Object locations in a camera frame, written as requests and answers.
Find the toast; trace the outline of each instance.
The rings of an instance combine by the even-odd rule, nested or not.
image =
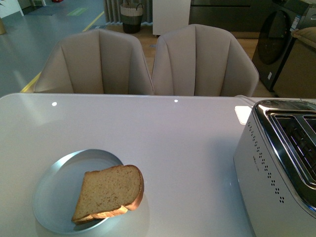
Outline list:
[[[125,214],[139,206],[143,193],[143,175],[134,165],[86,172],[72,221],[80,225]]]

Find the yellow floor line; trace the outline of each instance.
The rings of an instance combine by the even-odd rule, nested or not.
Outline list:
[[[103,14],[104,14],[104,11],[101,12],[82,32],[87,31]],[[39,77],[40,77],[40,73],[37,74],[20,92],[24,93],[28,89],[30,89],[30,87],[35,84],[35,82],[39,79]]]
[[[97,16],[82,32],[87,31],[93,24],[96,22],[102,15],[104,14],[104,11],[100,13],[100,15]]]
[[[39,79],[39,77],[40,77],[40,73],[37,74],[20,92],[24,93],[28,91],[28,89],[30,89],[30,87],[35,84],[35,82]]]

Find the bread crust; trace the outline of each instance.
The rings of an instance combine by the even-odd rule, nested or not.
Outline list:
[[[117,165],[117,166],[113,166],[113,167],[110,167],[108,169],[116,169],[117,167],[120,167],[120,166],[123,166],[123,165]],[[72,217],[72,221],[76,224],[76,225],[80,225],[80,224],[84,224],[84,223],[87,223],[87,222],[90,222],[94,219],[105,219],[105,218],[108,218],[108,217],[114,217],[114,216],[118,216],[118,215],[122,215],[122,214],[125,214],[128,210],[130,211],[133,211],[135,210],[136,208],[138,208],[138,206],[140,205],[142,199],[143,199],[143,195],[144,195],[144,178],[143,178],[143,175],[141,173],[141,171],[134,165],[125,165],[126,167],[129,167],[129,166],[132,166],[132,167],[135,167],[139,173],[139,178],[140,178],[140,187],[139,187],[139,191],[138,191],[138,195],[137,197],[135,198],[135,200],[132,202],[132,203],[123,203],[121,205],[120,208],[117,208],[117,209],[114,209],[114,210],[107,210],[107,211],[103,211],[103,212],[97,212],[97,213],[90,213],[86,216],[83,216],[81,218],[74,218],[74,216]],[[98,173],[98,172],[102,172],[103,170],[101,171],[91,171],[91,173]],[[76,209],[78,208],[78,205],[79,205],[79,202],[80,202],[80,198],[78,200],[78,203],[77,203],[77,206],[76,206]]]

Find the basket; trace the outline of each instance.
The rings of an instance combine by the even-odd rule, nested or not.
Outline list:
[[[143,18],[143,5],[141,3],[123,3],[120,6],[120,18],[125,33],[139,32]]]

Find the chair backrest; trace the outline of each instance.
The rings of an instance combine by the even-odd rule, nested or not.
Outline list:
[[[152,80],[156,95],[251,96],[259,75],[230,32],[192,24],[158,38]]]
[[[103,29],[71,35],[59,41],[34,92],[154,93],[139,40]]]

